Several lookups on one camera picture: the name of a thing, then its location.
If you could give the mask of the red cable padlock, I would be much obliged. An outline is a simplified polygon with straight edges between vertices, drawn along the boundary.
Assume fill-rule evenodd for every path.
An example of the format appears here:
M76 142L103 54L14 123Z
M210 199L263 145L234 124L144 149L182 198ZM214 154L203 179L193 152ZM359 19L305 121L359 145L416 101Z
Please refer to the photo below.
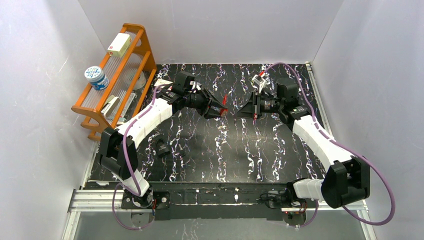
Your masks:
M223 107L220 109L220 116L221 117L224 117L228 113L227 101L228 101L228 95L225 94L224 98L222 100Z

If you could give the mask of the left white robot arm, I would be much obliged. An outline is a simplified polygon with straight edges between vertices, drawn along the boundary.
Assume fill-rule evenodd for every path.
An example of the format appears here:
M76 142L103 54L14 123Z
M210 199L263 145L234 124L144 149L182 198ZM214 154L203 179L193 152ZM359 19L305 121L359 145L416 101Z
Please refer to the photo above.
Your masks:
M153 206L153 191L138 170L137 149L152 130L183 108L195 109L205 119L221 118L228 109L195 75L181 71L171 83L153 90L151 103L124 124L103 130L98 148L99 164L111 172L128 193L130 202Z

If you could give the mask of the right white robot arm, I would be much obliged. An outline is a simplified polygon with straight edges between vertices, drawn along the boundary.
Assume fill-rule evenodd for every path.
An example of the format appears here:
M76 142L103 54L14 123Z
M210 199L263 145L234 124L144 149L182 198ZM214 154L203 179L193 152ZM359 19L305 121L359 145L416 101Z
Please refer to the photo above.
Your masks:
M298 85L289 78L280 78L276 95L273 95L265 90L267 82L262 76L255 75L253 81L258 89L251 93L235 117L257 120L263 114L278 114L280 121L306 143L326 171L323 179L300 178L288 182L280 200L286 203L305 199L325 201L336 209L367 199L370 196L370 166L335 144L310 108L301 104Z

